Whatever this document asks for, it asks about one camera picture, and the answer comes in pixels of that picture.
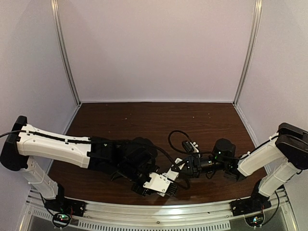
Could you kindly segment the white remote control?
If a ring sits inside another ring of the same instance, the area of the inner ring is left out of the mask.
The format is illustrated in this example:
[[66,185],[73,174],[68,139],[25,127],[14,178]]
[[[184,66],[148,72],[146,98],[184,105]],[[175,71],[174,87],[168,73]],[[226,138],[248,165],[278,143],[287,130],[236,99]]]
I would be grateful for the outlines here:
[[[181,158],[177,158],[175,160],[175,163],[178,164],[182,161]],[[183,166],[185,165],[185,162],[181,165],[178,165],[178,169],[182,170]],[[170,167],[170,169],[168,170],[168,172],[165,172],[162,174],[164,177],[170,179],[170,180],[176,180],[178,175],[179,175],[179,171],[172,165]]]

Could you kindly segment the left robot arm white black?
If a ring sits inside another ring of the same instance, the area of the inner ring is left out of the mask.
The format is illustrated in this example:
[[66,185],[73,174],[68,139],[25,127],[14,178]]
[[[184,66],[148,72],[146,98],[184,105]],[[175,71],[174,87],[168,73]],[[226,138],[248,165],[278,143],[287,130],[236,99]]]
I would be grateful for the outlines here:
[[61,201],[64,188],[47,176],[35,157],[67,162],[80,168],[99,171],[133,182],[134,190],[144,195],[160,192],[155,164],[157,149],[148,139],[112,141],[99,137],[72,137],[40,130],[19,116],[0,154],[1,164],[22,172],[29,184],[49,201]]

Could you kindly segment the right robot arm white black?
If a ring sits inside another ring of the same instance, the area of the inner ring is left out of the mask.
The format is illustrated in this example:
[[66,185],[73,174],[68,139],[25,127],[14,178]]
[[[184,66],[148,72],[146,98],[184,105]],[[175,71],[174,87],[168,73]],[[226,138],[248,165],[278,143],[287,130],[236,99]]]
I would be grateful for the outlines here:
[[278,131],[267,141],[241,157],[235,157],[235,144],[225,138],[216,141],[213,150],[206,153],[207,158],[202,157],[195,143],[184,141],[182,145],[188,156],[178,162],[177,167],[189,178],[222,170],[225,177],[241,181],[265,165],[281,159],[280,166],[255,184],[248,199],[252,205],[265,204],[279,187],[308,168],[308,133],[288,123],[281,123]]

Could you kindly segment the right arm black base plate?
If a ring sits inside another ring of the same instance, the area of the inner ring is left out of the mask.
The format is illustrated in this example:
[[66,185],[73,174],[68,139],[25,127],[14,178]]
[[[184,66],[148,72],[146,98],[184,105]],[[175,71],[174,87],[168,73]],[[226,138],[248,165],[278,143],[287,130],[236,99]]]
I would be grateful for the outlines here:
[[237,199],[230,202],[233,216],[246,215],[255,212],[262,212],[264,209],[271,207],[270,201],[262,202],[253,200],[251,197],[245,199]]

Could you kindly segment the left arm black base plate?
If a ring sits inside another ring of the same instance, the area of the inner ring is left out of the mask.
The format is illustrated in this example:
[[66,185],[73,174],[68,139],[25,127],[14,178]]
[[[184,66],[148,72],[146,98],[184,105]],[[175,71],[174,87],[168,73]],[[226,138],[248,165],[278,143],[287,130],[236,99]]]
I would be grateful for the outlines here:
[[54,200],[45,200],[45,207],[54,212],[62,212],[68,215],[83,217],[86,203],[84,201],[64,198],[62,202]]

